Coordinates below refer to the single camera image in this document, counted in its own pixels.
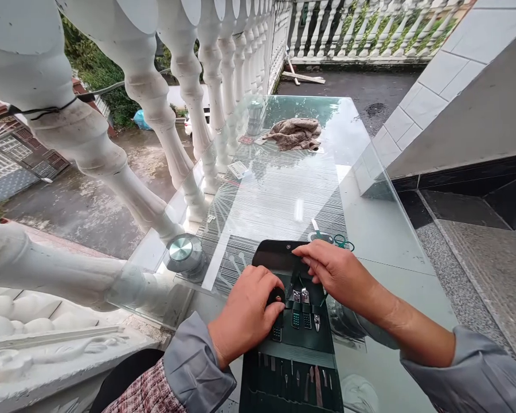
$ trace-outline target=wooden plank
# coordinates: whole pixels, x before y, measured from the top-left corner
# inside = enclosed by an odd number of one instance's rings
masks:
[[[283,74],[283,76],[295,77],[297,79],[308,80],[308,81],[312,81],[315,83],[325,84],[325,79],[318,79],[316,77],[304,76],[304,75],[299,75],[297,73],[291,73],[291,72],[283,72],[282,74]]]

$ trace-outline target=jacket cuff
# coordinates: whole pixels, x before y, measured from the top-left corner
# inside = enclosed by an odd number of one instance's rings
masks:
[[[457,326],[453,333],[455,356],[449,367],[401,359],[432,404],[444,411],[516,411],[516,361],[466,327]]]
[[[163,357],[170,388],[188,412],[211,412],[235,389],[229,367],[218,367],[208,328],[197,313],[180,324]]]

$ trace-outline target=black leather case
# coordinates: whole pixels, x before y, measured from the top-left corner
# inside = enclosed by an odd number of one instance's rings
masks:
[[[252,265],[268,268],[283,282],[285,311],[264,342],[244,355],[241,413],[343,412],[327,306],[322,303],[325,292],[321,285],[312,283],[307,265],[292,254],[304,244],[265,240],[252,259]],[[293,300],[293,291],[300,292],[302,287],[309,293],[310,304]],[[319,331],[314,324],[316,314]],[[314,371],[313,382],[310,369]]]

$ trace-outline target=brown towel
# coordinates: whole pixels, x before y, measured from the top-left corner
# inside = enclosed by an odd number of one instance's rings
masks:
[[[317,138],[319,135],[321,135],[321,125],[317,119],[292,118],[277,122],[265,138],[277,142],[280,151],[318,150],[320,143]]]

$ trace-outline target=glass tabletop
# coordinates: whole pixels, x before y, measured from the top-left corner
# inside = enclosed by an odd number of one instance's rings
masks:
[[[258,117],[251,106],[256,102],[262,108]],[[322,128],[318,151],[280,151],[275,141],[255,141],[289,118],[317,119]],[[248,139],[247,127],[260,133]],[[231,162],[240,162],[247,171],[239,178],[230,170],[220,175],[222,184],[209,198],[207,219],[193,230],[186,222],[188,234],[169,251],[151,231],[131,263],[226,297],[261,241],[310,241],[316,237],[314,219],[325,238],[338,235],[350,241],[354,254],[386,288],[443,326],[456,324],[350,98],[247,96],[221,133],[239,144]],[[208,150],[216,151],[215,145]],[[201,182],[200,162],[193,174]],[[169,204],[172,218],[183,223],[183,191]],[[342,385],[367,400],[370,409],[363,411],[433,411],[400,365],[398,353],[386,347],[389,343],[356,333],[356,321],[349,321],[354,316],[332,300],[327,303]]]

